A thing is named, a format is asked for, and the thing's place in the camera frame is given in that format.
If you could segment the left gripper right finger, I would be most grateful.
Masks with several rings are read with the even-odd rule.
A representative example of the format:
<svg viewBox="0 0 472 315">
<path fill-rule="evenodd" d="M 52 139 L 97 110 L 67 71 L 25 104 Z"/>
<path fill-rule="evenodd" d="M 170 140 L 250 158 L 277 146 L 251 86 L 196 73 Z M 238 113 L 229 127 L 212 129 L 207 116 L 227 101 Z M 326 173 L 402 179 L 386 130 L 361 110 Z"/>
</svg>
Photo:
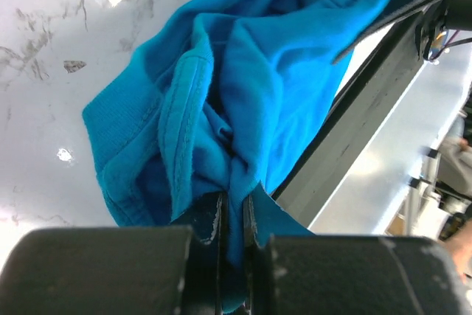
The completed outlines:
<svg viewBox="0 0 472 315">
<path fill-rule="evenodd" d="M 315 235 L 256 187 L 243 203 L 250 314 L 469 314 L 428 238 Z"/>
</svg>

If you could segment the blue t-shirt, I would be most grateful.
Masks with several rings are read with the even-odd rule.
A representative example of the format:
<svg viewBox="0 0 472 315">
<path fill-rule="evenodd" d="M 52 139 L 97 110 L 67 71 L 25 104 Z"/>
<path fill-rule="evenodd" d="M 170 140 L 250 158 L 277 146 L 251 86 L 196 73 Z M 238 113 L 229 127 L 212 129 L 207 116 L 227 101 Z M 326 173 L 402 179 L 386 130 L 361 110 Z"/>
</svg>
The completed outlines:
<svg viewBox="0 0 472 315">
<path fill-rule="evenodd" d="M 161 226 L 208 193 L 229 204 L 223 310 L 246 297 L 243 202 L 275 191 L 317 135 L 389 0 L 192 0 L 83 110 L 98 184 L 120 226 Z"/>
</svg>

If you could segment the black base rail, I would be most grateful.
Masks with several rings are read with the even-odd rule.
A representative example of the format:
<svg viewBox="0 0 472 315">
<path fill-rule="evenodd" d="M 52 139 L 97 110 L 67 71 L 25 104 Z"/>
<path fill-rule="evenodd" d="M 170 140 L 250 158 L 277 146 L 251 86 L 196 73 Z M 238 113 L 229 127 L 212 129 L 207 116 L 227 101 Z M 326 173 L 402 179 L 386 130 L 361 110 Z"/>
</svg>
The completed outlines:
<svg viewBox="0 0 472 315">
<path fill-rule="evenodd" d="M 375 219 L 361 213 L 375 179 L 388 167 L 368 150 L 425 66 L 420 48 L 425 16 L 393 25 L 339 92 L 319 133 L 276 202 L 315 233 L 365 233 Z"/>
</svg>

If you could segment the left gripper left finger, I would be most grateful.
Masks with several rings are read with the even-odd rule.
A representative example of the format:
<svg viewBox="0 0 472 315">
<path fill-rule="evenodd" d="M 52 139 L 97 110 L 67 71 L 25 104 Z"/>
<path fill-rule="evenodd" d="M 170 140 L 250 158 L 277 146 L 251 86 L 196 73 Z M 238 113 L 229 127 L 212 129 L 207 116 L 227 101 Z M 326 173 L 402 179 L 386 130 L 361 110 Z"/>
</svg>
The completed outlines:
<svg viewBox="0 0 472 315">
<path fill-rule="evenodd" d="M 5 264 L 7 314 L 220 314 L 227 198 L 161 227 L 48 228 Z"/>
</svg>

